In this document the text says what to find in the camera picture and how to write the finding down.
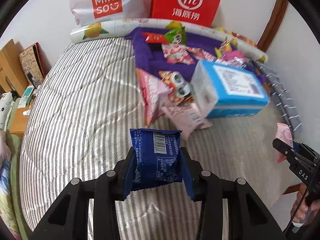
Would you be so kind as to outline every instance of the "red box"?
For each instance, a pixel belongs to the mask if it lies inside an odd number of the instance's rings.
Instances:
[[[122,0],[91,0],[94,18],[122,12]]]
[[[210,27],[220,0],[152,0],[151,17]]]

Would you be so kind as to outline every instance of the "black cable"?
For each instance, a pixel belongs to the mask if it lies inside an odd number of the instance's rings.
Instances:
[[[298,210],[299,210],[299,208],[300,208],[300,206],[301,206],[301,204],[302,204],[302,201],[305,199],[306,194],[308,193],[308,191],[309,191],[309,189],[310,189],[310,187],[311,187],[311,184],[312,184],[312,182],[313,182],[313,180],[314,180],[314,178],[315,178],[315,176],[316,176],[316,174],[317,174],[317,172],[318,172],[319,166],[320,166],[320,165],[319,165],[319,163],[318,163],[318,165],[317,165],[317,167],[316,167],[316,170],[315,170],[315,172],[313,173],[312,179],[311,179],[308,187],[306,188],[305,192],[303,193],[302,198],[301,198],[301,200],[300,200],[297,208],[295,209],[292,217],[290,218],[290,221],[289,221],[287,227],[286,227],[285,230],[283,231],[284,234],[286,234],[286,232],[288,231],[288,229],[289,229],[289,227],[290,227],[290,225],[291,225],[291,223],[292,223],[295,215],[297,214],[297,212],[298,212]]]

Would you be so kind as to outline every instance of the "blue tissue pack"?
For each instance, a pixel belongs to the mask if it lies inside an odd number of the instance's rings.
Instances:
[[[250,71],[199,60],[191,84],[202,116],[257,114],[269,103],[257,77]]]
[[[137,168],[132,191],[182,182],[178,166],[181,131],[130,129]]]

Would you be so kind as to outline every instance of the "metal bolt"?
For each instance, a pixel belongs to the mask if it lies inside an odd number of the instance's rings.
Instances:
[[[78,178],[73,178],[73,179],[71,180],[71,184],[72,184],[72,185],[77,185],[79,182],[80,182],[80,180],[79,180]]]
[[[209,177],[211,175],[211,172],[207,171],[207,170],[203,170],[203,171],[201,171],[201,175],[205,176],[205,177]]]
[[[240,184],[240,185],[244,185],[246,183],[246,180],[243,179],[243,178],[239,178],[237,179],[237,182]]]
[[[107,171],[108,177],[113,177],[115,174],[116,174],[116,172],[114,170]]]

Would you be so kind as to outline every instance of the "hand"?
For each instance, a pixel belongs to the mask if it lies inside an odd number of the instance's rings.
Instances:
[[[303,193],[305,192],[305,190],[307,189],[307,186],[303,183],[300,184],[300,189],[299,189],[299,192],[297,193],[297,199],[296,201],[294,202],[293,206],[292,206],[292,209],[291,209],[291,212],[290,212],[290,215],[292,216],[294,211],[296,210],[302,196],[303,196]],[[313,219],[315,218],[318,210],[320,208],[320,199],[318,200],[315,200],[311,203],[311,210],[313,211],[311,213],[311,215],[308,217],[307,221],[304,223],[304,225],[308,225],[310,224]],[[306,217],[306,212],[308,210],[308,206],[306,205],[306,202],[305,200],[302,201],[301,203],[301,206],[299,208],[299,210],[297,211],[295,217],[293,218],[293,222],[296,222],[296,223],[299,223],[300,220],[304,220],[305,217]]]

